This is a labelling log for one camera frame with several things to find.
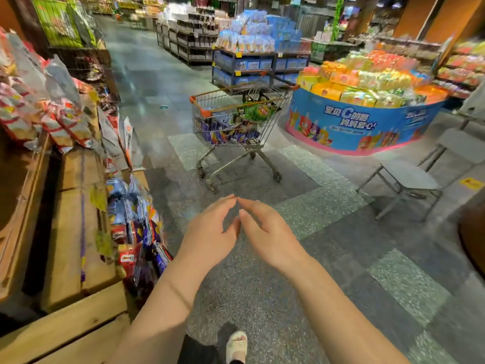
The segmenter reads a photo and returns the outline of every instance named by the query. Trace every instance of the pink base trim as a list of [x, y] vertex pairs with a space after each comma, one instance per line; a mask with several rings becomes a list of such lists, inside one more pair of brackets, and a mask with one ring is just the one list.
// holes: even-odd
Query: pink base trim
[[332, 153], [343, 154], [345, 156], [369, 156], [371, 154], [383, 152], [385, 150], [395, 149], [395, 148], [399, 148], [399, 147], [402, 147], [402, 146], [406, 146], [409, 143], [415, 142], [417, 140], [417, 139], [413, 139], [413, 140], [409, 140], [408, 142], [405, 142], [405, 143], [399, 143], [399, 144], [396, 144], [395, 146], [387, 146], [387, 147], [384, 147], [384, 148], [374, 148], [374, 149], [369, 149], [369, 150], [365, 150], [365, 151], [364, 150], [353, 151], [353, 150], [333, 149], [332, 147], [329, 147], [329, 146], [322, 146], [321, 144], [311, 140], [310, 138], [307, 138], [306, 136], [301, 134], [295, 128], [290, 128], [289, 125], [288, 125], [288, 122], [285, 124], [285, 128], [286, 128], [286, 131], [288, 133], [292, 134], [296, 139], [302, 141], [305, 144], [308, 144], [309, 146], [312, 146], [312, 147], [315, 147], [315, 148], [318, 148], [318, 149], [323, 149], [323, 150], [326, 150], [326, 151], [332, 152]]

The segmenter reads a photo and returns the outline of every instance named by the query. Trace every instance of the green vine decoration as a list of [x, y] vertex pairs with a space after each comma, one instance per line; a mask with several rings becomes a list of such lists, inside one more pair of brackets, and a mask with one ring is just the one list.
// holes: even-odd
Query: green vine decoration
[[330, 39], [331, 42], [334, 42], [338, 35], [338, 21], [340, 20], [340, 12], [342, 11], [343, 1], [344, 0], [337, 0], [336, 2], [334, 22], [332, 24], [332, 38]]

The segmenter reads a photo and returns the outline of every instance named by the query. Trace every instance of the gray chair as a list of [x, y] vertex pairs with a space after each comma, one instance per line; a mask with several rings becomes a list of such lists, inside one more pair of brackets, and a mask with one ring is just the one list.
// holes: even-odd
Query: gray chair
[[[471, 163], [470, 169], [463, 174], [458, 175], [444, 186], [440, 185], [427, 171], [419, 167], [428, 160], [432, 161], [433, 156], [441, 152], [443, 149], [449, 150]], [[438, 140], [438, 147], [423, 158], [417, 166], [397, 159], [381, 161], [379, 168], [356, 191], [360, 191], [377, 175], [396, 193], [396, 197], [377, 215], [375, 218], [376, 220], [381, 219], [397, 203], [399, 203], [403, 197], [412, 194], [413, 191], [428, 192], [430, 195], [434, 196], [434, 201], [422, 219], [422, 221], [425, 221], [433, 208], [440, 201], [440, 198], [443, 195], [443, 190], [483, 161], [485, 161], [485, 142], [463, 131], [451, 128], [441, 135]], [[381, 171], [386, 171], [396, 183], [394, 185], [389, 183], [389, 181], [382, 175]]]

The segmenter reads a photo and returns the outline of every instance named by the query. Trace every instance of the blue banner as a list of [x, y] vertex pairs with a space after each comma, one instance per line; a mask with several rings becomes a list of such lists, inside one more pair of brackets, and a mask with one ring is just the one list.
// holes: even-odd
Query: blue banner
[[294, 92], [288, 130], [295, 136], [339, 151], [377, 151], [420, 138], [443, 102], [376, 109]]

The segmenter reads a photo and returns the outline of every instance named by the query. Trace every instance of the yellow price tag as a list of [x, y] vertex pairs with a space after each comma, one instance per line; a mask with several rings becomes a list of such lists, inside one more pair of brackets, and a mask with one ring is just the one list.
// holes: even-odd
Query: yellow price tag
[[104, 186], [93, 185], [89, 192], [89, 201], [100, 211], [106, 212], [108, 209], [108, 197]]
[[467, 186], [473, 190], [480, 190], [485, 186], [485, 183], [482, 183], [481, 181], [478, 181], [471, 177], [461, 180], [460, 184], [463, 184], [464, 186]]
[[113, 253], [113, 240], [109, 233], [98, 231], [96, 235], [96, 250], [105, 257], [110, 257]]
[[94, 104], [97, 104], [100, 100], [100, 97], [98, 96], [97, 92], [96, 91], [89, 91], [88, 93], [89, 95], [89, 99], [94, 103]]

